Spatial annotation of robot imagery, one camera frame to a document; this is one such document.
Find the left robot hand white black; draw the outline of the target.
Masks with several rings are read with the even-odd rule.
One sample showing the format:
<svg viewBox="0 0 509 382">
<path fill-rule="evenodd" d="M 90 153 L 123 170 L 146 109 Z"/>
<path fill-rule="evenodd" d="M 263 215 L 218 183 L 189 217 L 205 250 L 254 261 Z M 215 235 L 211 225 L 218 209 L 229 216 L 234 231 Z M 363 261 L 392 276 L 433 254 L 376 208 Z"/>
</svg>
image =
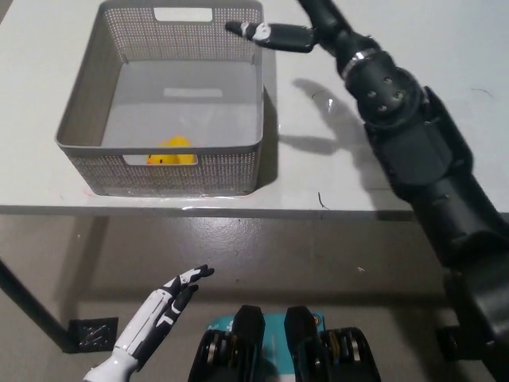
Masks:
<svg viewBox="0 0 509 382">
<path fill-rule="evenodd" d="M 145 364 L 167 337 L 198 290 L 197 282 L 214 273 L 208 265 L 192 268 L 153 290 L 115 343 L 115 348 Z"/>
</svg>

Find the right robot hand black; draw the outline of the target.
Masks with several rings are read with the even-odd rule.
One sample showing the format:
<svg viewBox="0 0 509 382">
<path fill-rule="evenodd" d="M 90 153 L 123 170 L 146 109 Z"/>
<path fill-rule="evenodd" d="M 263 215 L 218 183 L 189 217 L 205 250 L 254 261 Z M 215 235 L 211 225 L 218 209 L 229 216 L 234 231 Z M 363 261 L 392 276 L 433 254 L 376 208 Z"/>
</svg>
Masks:
<svg viewBox="0 0 509 382">
<path fill-rule="evenodd" d="M 373 39 L 354 31 L 332 1 L 300 1 L 310 27 L 282 23 L 227 21 L 225 29 L 256 45 L 278 51 L 309 53 L 320 45 L 336 59 L 341 72 L 356 60 L 381 50 Z"/>
</svg>

